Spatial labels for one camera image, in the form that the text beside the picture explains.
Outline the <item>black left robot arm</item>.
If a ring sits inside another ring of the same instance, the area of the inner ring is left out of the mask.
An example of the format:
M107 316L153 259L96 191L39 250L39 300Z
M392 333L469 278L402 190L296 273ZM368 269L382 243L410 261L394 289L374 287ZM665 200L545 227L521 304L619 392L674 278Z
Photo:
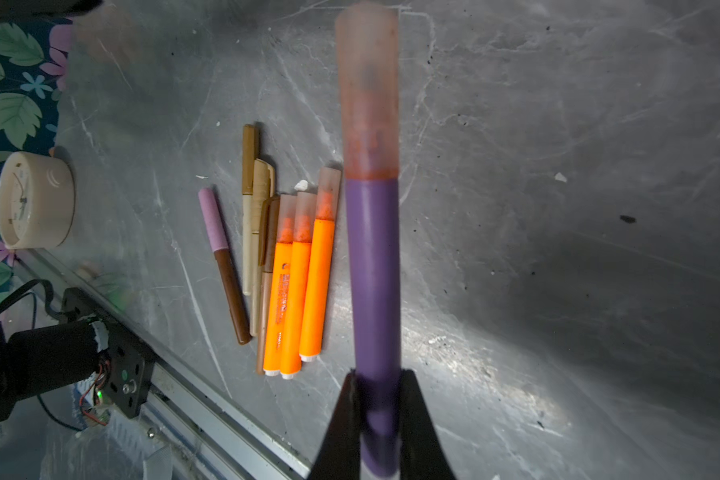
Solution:
M0 422L15 404L89 378L109 347L100 321L76 321L18 331L6 338L0 323Z

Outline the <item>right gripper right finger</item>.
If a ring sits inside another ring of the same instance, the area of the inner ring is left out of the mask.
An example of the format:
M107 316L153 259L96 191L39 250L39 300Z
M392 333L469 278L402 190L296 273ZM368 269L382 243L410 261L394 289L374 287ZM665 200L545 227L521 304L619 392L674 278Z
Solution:
M400 478L454 480L455 475L443 452L418 380L412 370L402 371L399 421Z

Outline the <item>purple highlighter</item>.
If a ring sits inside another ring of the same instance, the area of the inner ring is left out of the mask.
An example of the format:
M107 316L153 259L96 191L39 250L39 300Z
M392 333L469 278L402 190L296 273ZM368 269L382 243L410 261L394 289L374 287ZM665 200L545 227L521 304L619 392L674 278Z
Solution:
M361 458L388 478L399 468L401 376L398 15L357 3L335 33Z

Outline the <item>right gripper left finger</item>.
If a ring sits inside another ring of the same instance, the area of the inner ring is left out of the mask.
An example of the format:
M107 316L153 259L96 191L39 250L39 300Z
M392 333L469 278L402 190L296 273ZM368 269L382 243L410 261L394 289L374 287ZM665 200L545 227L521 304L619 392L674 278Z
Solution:
M309 480L360 478L360 396L356 374L345 377Z

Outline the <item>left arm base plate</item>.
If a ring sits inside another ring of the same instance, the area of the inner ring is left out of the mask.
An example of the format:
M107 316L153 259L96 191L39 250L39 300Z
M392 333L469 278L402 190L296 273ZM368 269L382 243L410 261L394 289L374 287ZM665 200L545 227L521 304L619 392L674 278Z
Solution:
M63 309L95 331L98 365L81 384L81 413L104 425L102 409L113 405L128 419L140 415L151 388L156 354L108 309L79 288L65 291Z

